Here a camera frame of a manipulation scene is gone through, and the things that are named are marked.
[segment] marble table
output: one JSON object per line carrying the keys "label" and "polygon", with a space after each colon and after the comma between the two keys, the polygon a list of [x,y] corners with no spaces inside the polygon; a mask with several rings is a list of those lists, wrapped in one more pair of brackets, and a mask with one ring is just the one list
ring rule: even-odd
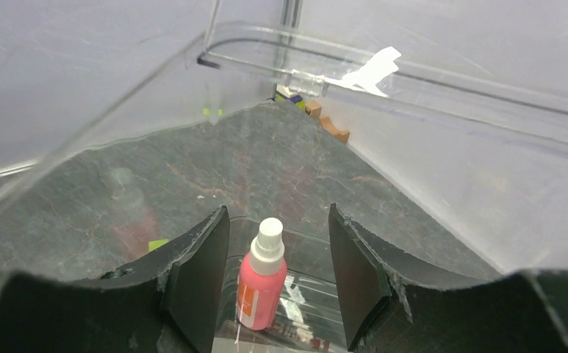
{"label": "marble table", "polygon": [[116,234],[117,198],[108,188],[114,168],[134,174],[157,238],[180,236],[224,204],[231,216],[275,216],[288,229],[328,239],[328,207],[336,202],[370,231],[430,263],[473,277],[498,275],[285,101],[72,157],[0,215],[0,268],[77,279],[129,260]]}

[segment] bottle label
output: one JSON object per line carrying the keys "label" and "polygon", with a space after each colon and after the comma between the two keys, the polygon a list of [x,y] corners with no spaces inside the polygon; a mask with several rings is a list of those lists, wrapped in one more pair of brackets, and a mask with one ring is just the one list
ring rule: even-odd
{"label": "bottle label", "polygon": [[240,322],[250,328],[254,325],[256,319],[258,295],[257,290],[247,287],[245,283],[239,283],[236,310]]}

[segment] yellow object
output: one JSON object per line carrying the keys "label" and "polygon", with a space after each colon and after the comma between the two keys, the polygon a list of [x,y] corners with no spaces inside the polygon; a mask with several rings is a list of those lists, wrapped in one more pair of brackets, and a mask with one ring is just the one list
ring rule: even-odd
{"label": "yellow object", "polygon": [[148,252],[152,252],[152,251],[158,249],[159,247],[165,245],[166,243],[169,243],[169,239],[160,239],[160,240],[150,241],[149,244],[148,244]]}

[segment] brown wooden block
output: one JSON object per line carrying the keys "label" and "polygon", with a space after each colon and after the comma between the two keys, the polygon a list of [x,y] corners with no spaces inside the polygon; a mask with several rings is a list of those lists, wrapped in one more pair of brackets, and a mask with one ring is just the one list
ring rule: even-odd
{"label": "brown wooden block", "polygon": [[338,141],[342,143],[348,142],[348,137],[350,136],[350,132],[348,130],[338,130],[334,124],[331,122],[329,115],[321,116],[318,121],[320,125],[327,130],[330,134],[332,134]]}
{"label": "brown wooden block", "polygon": [[317,101],[308,101],[305,103],[305,113],[314,119],[318,119],[318,117],[320,117],[321,110],[323,110],[323,108]]}

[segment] orange label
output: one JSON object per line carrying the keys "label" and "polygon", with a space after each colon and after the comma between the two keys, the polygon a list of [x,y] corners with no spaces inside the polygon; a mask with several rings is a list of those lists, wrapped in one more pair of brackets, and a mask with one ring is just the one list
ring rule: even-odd
{"label": "orange label", "polygon": [[254,311],[254,297],[256,295],[256,290],[247,287],[245,283],[240,283],[238,285],[238,307],[241,309],[242,313],[251,316]]}

